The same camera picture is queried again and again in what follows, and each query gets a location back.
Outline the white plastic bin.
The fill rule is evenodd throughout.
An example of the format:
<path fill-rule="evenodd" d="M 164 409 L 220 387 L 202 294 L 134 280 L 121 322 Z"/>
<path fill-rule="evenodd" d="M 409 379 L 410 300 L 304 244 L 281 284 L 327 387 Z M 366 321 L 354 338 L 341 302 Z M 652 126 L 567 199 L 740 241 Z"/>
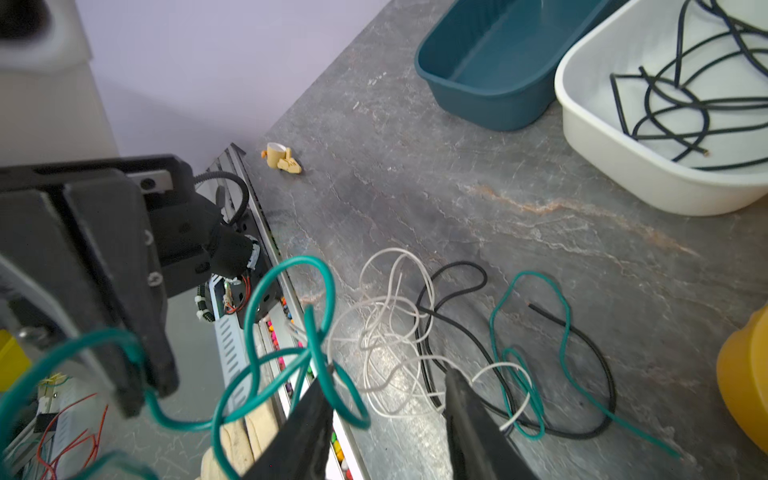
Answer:
<path fill-rule="evenodd" d="M 562 58 L 569 144 L 647 204 L 688 216 L 767 192 L 767 5 L 631 1 Z"/>

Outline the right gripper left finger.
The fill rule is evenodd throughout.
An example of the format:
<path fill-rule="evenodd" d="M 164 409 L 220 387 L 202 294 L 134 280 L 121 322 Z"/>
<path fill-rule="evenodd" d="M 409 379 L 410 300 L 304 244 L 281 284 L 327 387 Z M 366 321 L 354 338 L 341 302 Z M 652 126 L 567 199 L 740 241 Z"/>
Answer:
<path fill-rule="evenodd" d="M 325 479 L 332 419 L 333 409 L 315 380 L 242 479 Z"/>

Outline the yellow plastic bin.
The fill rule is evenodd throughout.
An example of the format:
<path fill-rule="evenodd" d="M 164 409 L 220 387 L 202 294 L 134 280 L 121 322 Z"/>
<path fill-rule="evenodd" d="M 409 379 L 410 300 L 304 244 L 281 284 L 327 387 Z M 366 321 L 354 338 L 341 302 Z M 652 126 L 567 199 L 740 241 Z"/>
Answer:
<path fill-rule="evenodd" d="M 767 453 L 767 306 L 723 344 L 716 363 L 717 384 L 733 419 Z"/>

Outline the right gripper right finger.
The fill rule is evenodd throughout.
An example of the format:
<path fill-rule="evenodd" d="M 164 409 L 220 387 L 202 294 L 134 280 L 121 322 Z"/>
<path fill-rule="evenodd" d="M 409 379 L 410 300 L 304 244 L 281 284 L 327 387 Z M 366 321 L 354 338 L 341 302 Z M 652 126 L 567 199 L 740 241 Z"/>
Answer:
<path fill-rule="evenodd" d="M 445 375 L 448 450 L 454 479 L 536 479 L 456 369 Z"/>

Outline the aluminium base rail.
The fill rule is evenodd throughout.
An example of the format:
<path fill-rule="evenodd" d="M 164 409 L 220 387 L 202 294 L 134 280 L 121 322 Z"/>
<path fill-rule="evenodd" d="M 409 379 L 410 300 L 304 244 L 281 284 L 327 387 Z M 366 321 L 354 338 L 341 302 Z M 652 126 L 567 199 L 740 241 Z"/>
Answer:
<path fill-rule="evenodd" d="M 237 230 L 253 237 L 259 245 L 259 259 L 248 281 L 250 290 L 254 291 L 265 272 L 278 263 L 280 254 L 248 177 L 244 156 L 245 152 L 240 147 L 231 144 L 217 157 L 208 171 L 229 172 L 246 183 L 249 191 L 248 208 L 238 221 Z M 229 286 L 228 281 L 218 275 L 212 276 L 207 284 L 207 305 L 215 318 L 213 326 L 225 384 L 230 384 L 249 366 L 243 330 L 247 308 L 234 311 L 224 304 L 226 292 L 239 296 L 245 292 L 245 284 L 244 280 L 239 280 L 233 286 Z M 256 303 L 252 340 L 258 354 L 266 355 L 303 345 L 291 335 L 292 328 L 302 319 L 303 310 L 286 273 L 280 274 L 266 292 L 256 299 Z M 268 401 L 271 422 L 281 425 L 286 421 L 293 398 L 306 392 L 314 380 L 313 374 L 314 369 L 309 368 L 302 387 L 298 389 L 296 387 L 298 375 L 294 373 L 276 391 Z M 338 415 L 332 417 L 325 477 L 327 479 L 367 479 L 369 477 L 351 430 Z"/>

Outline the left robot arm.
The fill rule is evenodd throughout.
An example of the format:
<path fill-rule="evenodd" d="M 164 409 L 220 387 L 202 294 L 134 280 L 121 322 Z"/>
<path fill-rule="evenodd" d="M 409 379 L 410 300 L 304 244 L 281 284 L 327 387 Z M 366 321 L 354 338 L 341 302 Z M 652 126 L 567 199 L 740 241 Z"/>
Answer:
<path fill-rule="evenodd" d="M 173 155 L 122 159 L 72 1 L 1 5 L 1 324 L 33 356 L 107 329 L 77 362 L 136 416 L 173 394 L 170 297 L 255 266 L 258 243 Z"/>

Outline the yellow toy figure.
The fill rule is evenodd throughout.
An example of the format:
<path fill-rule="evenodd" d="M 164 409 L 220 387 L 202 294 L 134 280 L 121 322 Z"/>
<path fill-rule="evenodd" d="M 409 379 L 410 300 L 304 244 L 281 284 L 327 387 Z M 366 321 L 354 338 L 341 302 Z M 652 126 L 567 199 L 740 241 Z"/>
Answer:
<path fill-rule="evenodd" d="M 261 151 L 261 157 L 267 161 L 267 165 L 272 169 L 278 169 L 293 175 L 303 172 L 301 165 L 293 157 L 292 150 L 283 144 L 269 142 L 266 149 Z"/>

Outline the dark teal plastic bin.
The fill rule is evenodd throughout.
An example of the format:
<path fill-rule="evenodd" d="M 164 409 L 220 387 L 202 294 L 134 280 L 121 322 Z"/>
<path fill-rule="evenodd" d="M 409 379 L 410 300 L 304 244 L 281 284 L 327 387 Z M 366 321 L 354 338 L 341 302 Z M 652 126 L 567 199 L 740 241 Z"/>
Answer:
<path fill-rule="evenodd" d="M 620 1 L 456 1 L 414 58 L 437 104 L 494 131 L 522 129 L 555 99 L 565 53 Z"/>

